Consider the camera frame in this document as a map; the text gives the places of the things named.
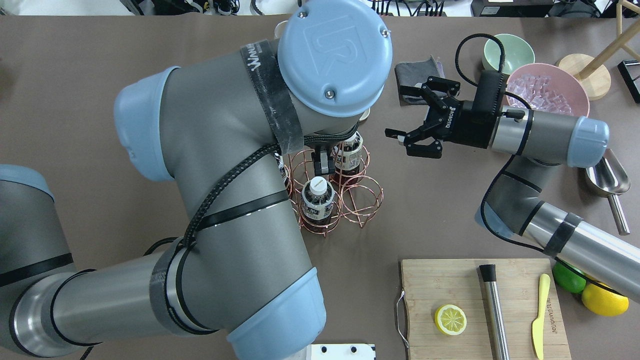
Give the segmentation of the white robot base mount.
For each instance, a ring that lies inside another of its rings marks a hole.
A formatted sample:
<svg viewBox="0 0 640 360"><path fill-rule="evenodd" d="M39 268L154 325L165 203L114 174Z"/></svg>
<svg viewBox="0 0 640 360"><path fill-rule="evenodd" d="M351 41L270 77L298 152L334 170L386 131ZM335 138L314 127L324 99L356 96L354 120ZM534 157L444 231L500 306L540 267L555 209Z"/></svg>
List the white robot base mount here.
<svg viewBox="0 0 640 360"><path fill-rule="evenodd" d="M303 360L376 360L375 345L366 343L329 343L307 346Z"/></svg>

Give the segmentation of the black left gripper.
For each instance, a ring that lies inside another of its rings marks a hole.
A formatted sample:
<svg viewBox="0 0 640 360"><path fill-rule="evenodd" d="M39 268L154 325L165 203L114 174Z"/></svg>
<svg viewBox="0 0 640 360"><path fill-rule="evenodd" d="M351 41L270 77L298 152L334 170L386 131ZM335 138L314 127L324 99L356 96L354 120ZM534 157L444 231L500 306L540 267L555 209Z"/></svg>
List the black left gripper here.
<svg viewBox="0 0 640 360"><path fill-rule="evenodd" d="M333 154L334 146L339 142L349 139L356 133L357 128L350 128L345 132L334 134L308 134L303 137L304 145L314 149L311 154L313 161L314 176L331 175L335 173L335 159Z"/></svg>

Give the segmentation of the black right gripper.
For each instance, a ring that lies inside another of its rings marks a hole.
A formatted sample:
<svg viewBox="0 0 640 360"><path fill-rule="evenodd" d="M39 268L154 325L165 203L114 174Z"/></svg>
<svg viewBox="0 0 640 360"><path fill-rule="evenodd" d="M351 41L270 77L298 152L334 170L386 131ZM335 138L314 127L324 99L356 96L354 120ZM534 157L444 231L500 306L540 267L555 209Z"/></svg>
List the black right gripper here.
<svg viewBox="0 0 640 360"><path fill-rule="evenodd" d="M500 71L482 71L474 100L455 98L460 91L460 85L461 83L455 80L437 76L429 76L419 87L400 85L400 95L423 98L430 109L435 110L435 114L428 115L427 120L442 121L423 123L409 132L386 128L385 136L397 139L400 145L406 148L409 157L441 158L441 140L488 148L502 112L506 75ZM440 97L436 91L443 92L446 96ZM428 138L434 141L429 145L418 144Z"/></svg>

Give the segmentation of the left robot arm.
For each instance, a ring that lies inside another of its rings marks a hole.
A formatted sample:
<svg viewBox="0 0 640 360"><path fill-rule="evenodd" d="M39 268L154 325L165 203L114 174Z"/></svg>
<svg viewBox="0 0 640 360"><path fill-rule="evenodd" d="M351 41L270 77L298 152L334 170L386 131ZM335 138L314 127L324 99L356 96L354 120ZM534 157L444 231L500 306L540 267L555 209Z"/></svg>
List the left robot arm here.
<svg viewBox="0 0 640 360"><path fill-rule="evenodd" d="M54 358L128 337L228 331L241 360L283 360L326 324L317 269L273 153L331 150L380 97L386 24L359 0L311 0L278 40L170 67L122 89L121 145L190 216L163 253L77 271L55 199L1 166L1 346Z"/></svg>

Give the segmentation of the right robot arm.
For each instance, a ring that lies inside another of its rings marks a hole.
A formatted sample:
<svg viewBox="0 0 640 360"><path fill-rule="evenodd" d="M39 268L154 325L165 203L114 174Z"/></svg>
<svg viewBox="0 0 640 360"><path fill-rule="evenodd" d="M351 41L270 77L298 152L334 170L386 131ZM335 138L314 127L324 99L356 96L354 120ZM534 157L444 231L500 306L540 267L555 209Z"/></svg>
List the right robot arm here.
<svg viewBox="0 0 640 360"><path fill-rule="evenodd" d="M444 142L509 154L484 194L478 214L489 232L508 243L513 235L586 281L638 302L639 249L579 215L541 199L557 166L588 168L604 156L610 139L605 121L503 105L506 51L494 35L483 38L500 51L497 70L485 70L473 100L459 100L460 83L430 77L398 93L429 106L423 124L409 132L386 129L410 157L440 158Z"/></svg>

